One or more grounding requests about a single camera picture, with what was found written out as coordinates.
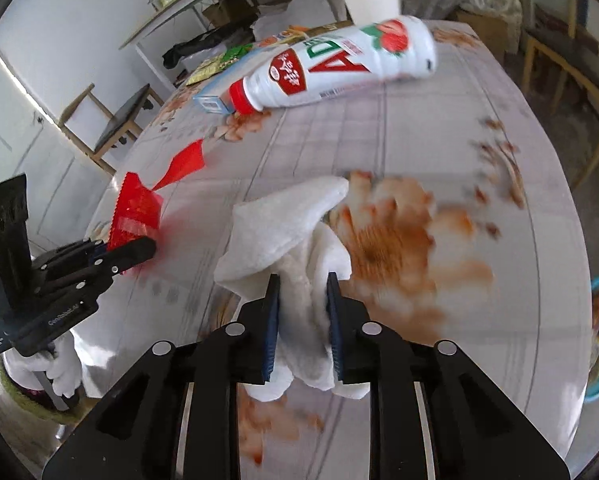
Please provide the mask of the white gloved hand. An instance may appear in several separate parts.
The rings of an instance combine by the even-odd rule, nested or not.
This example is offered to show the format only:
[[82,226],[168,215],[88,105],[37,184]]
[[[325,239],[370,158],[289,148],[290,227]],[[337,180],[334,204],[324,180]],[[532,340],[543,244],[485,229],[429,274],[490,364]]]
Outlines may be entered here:
[[57,396],[72,398],[83,380],[82,362],[76,353],[71,332],[53,341],[53,350],[42,350],[34,356],[21,356],[15,349],[2,355],[8,376],[28,390],[42,390],[35,373],[44,373]]

